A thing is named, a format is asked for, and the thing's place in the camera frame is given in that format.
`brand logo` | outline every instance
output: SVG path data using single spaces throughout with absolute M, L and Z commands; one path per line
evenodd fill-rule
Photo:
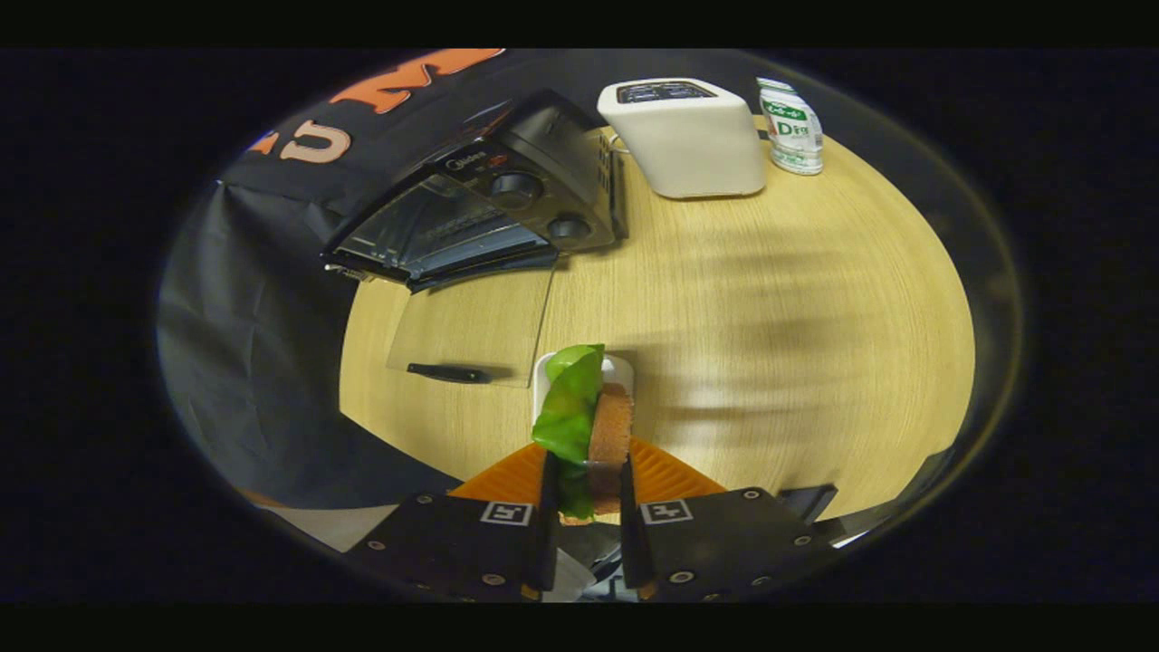
M 458 170 L 467 167 L 468 164 L 478 161 L 479 159 L 481 159 L 481 157 L 483 157 L 486 155 L 487 155 L 487 152 L 475 152 L 474 154 L 471 154 L 469 156 L 464 156 L 461 159 L 452 159 L 452 160 L 446 161 L 446 168 L 447 169 L 453 169 L 453 170 L 458 171 Z
M 790 124 L 785 124 L 783 122 L 777 123 L 777 132 L 781 135 L 808 135 L 808 126 L 793 126 Z
M 462 72 L 471 66 L 497 57 L 503 47 L 465 47 L 439 50 L 424 57 L 399 65 L 391 72 L 372 76 L 342 90 L 330 103 L 343 101 L 360 102 L 373 107 L 376 113 L 386 113 L 410 97 L 408 88 L 424 88 L 431 85 L 431 71 L 439 76 Z M 296 159 L 314 163 L 328 163 L 337 160 L 350 148 L 350 134 L 335 126 L 325 126 L 312 119 L 304 122 L 294 132 L 294 138 L 313 135 L 327 140 L 325 147 L 309 147 L 290 140 L 283 147 L 282 159 Z M 269 155 L 274 151 L 280 134 L 272 131 L 249 146 L 249 152 Z
M 783 104 L 774 104 L 772 102 L 765 102 L 765 109 L 774 116 L 787 117 L 790 119 L 808 119 L 804 111 L 800 109 L 794 109 L 793 107 L 786 107 Z

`table surface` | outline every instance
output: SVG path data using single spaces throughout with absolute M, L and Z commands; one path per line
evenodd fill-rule
M 828 137 L 822 174 L 766 156 L 767 185 L 739 198 L 668 199 L 624 160 L 629 236 L 531 272 L 549 274 L 534 359 L 604 343 L 635 369 L 635 437 L 730 490 L 833 483 L 825 519 L 894 499 L 953 442 L 974 381 L 969 305 L 945 247 L 887 178 Z M 512 284 L 475 284 L 472 309 L 503 310 Z M 527 445 L 531 389 L 388 368 L 408 300 L 401 285 L 360 284 L 341 410 L 471 478 Z M 464 325 L 458 337 L 488 336 Z

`bread slice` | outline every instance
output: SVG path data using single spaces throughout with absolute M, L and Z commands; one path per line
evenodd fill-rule
M 620 470 L 632 444 L 632 397 L 624 386 L 605 384 L 596 403 L 588 445 L 588 488 L 596 515 L 620 513 Z M 586 526 L 593 519 L 560 517 L 564 526 Z

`black handle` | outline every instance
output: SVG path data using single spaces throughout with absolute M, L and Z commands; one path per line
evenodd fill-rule
M 487 374 L 483 374 L 479 369 L 451 367 L 447 365 L 415 365 L 411 362 L 407 366 L 407 372 L 410 374 L 418 374 L 420 376 L 427 376 L 428 379 L 433 379 L 436 381 L 446 381 L 447 383 L 468 383 L 479 386 L 491 382 Z

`orange gripper pad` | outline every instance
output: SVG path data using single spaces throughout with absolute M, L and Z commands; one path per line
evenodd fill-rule
M 655 446 L 632 438 L 632 485 L 636 505 L 728 491 Z
M 726 490 L 710 478 L 655 446 L 632 438 L 633 486 L 636 504 L 695 498 Z M 447 496 L 539 505 L 547 452 L 531 444 L 467 481 Z
M 447 496 L 498 503 L 530 503 L 539 506 L 547 450 L 530 444 L 500 460 Z

